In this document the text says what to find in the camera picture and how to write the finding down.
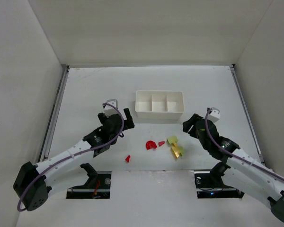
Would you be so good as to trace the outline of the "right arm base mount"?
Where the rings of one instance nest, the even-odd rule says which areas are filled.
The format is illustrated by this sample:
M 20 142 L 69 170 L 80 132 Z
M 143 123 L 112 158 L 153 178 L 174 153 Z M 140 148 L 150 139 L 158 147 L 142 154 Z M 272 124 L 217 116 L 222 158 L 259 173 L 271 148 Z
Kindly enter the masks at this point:
M 211 170 L 198 170 L 194 172 L 196 194 L 198 199 L 238 198 L 242 199 L 244 192 L 227 186 L 222 176 L 227 167 L 222 162 L 216 164 Z

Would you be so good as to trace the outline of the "light green lego block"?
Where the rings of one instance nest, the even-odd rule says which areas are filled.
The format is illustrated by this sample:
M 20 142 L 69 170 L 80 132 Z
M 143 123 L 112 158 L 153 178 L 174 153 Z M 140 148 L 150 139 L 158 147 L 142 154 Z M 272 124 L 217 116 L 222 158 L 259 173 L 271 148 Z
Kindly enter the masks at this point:
M 170 146 L 173 146 L 174 144 L 176 144 L 178 142 L 178 138 L 176 136 L 171 136 L 167 138 L 167 143 Z

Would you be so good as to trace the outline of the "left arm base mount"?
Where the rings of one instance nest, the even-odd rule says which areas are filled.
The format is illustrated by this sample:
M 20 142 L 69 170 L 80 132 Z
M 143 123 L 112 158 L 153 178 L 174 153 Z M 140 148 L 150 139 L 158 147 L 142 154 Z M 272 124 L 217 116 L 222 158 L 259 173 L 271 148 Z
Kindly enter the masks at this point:
M 86 173 L 84 184 L 73 186 L 67 190 L 66 199 L 109 199 L 112 172 L 97 172 L 90 164 L 80 165 Z

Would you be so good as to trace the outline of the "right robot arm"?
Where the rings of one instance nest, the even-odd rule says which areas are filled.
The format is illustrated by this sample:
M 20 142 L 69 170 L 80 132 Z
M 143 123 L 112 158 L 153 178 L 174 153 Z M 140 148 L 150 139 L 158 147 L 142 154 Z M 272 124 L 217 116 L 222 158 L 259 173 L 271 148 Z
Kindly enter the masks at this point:
M 214 180 L 235 188 L 270 209 L 284 223 L 284 177 L 249 156 L 237 143 L 220 136 L 215 124 L 194 114 L 183 122 L 183 132 L 198 139 L 204 150 L 219 161 L 210 171 Z

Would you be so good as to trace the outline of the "red arch lego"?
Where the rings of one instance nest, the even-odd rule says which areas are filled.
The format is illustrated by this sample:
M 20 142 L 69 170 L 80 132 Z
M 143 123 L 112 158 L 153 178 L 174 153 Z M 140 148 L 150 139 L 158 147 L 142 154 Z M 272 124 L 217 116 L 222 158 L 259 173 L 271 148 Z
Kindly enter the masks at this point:
M 157 149 L 158 147 L 157 144 L 152 140 L 147 141 L 145 146 L 147 150 Z

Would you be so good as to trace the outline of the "red lego wedge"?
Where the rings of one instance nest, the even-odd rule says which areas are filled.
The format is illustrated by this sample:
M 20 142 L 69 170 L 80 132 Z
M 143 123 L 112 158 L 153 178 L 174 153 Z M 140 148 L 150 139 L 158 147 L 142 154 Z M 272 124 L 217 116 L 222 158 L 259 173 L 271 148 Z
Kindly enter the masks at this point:
M 128 156 L 126 157 L 126 159 L 125 159 L 125 162 L 126 162 L 126 163 L 129 163 L 129 162 L 130 162 L 130 159 L 131 159 L 131 156 L 128 155 Z

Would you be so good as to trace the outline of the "yellow long lego brick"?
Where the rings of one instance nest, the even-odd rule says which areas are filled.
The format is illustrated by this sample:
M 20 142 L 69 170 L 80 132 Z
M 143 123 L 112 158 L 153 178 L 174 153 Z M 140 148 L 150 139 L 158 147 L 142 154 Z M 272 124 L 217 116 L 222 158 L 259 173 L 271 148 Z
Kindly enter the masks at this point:
M 171 151 L 172 151 L 172 153 L 173 153 L 173 155 L 174 155 L 174 157 L 176 158 L 176 159 L 178 159 L 179 157 L 181 157 L 180 155 L 179 155 L 179 152 L 180 152 L 180 150 L 181 149 L 183 149 L 183 147 L 181 147 L 181 146 L 172 146 L 171 147 Z

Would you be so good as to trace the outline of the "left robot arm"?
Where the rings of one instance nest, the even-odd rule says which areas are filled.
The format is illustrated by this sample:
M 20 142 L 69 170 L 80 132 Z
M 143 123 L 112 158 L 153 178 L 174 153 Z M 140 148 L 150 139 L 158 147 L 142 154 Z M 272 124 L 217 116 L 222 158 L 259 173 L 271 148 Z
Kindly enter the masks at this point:
M 98 173 L 90 164 L 91 160 L 124 137 L 125 130 L 135 127 L 128 108 L 124 113 L 114 106 L 112 109 L 113 114 L 99 113 L 101 126 L 73 147 L 43 162 L 28 161 L 21 166 L 13 184 L 19 197 L 19 212 L 36 210 L 50 196 L 65 189 L 94 183 Z

